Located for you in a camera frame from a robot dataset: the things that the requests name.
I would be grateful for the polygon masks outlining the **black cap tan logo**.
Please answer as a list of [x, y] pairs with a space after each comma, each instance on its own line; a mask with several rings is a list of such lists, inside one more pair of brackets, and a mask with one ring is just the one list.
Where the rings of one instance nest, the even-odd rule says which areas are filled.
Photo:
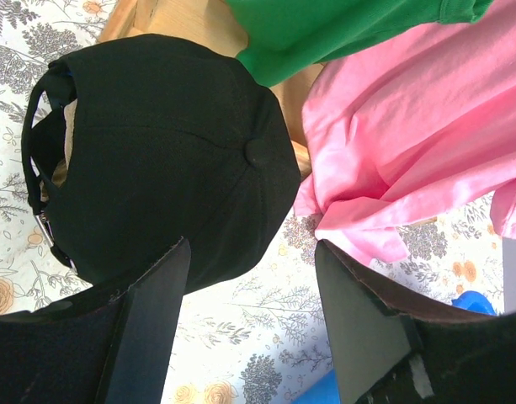
[[[77, 100], [65, 183], [63, 109]], [[301, 174], [279, 101], [241, 62], [138, 35], [52, 61], [21, 135], [28, 202], [53, 256], [98, 284], [189, 242], [186, 291], [253, 269]]]

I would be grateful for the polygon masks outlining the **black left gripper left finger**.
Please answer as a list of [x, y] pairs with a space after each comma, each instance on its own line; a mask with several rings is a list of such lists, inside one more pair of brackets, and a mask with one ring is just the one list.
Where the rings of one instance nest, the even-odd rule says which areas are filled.
[[38, 311], [0, 316], [0, 403], [158, 403], [191, 249]]

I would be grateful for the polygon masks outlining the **beige baseball cap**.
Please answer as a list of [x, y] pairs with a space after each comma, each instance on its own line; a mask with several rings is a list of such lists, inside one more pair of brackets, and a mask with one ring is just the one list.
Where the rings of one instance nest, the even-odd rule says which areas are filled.
[[73, 137], [75, 129], [75, 118], [77, 112], [77, 100], [73, 100], [63, 109], [65, 119], [65, 136], [64, 136], [64, 159], [61, 160], [52, 175], [53, 184], [60, 188], [66, 181], [68, 168], [72, 158]]

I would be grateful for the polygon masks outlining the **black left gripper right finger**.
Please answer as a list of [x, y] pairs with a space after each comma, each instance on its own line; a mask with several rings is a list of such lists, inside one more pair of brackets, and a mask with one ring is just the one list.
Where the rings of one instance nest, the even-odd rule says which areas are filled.
[[343, 403], [516, 403], [516, 312], [421, 295], [328, 241], [317, 283]]

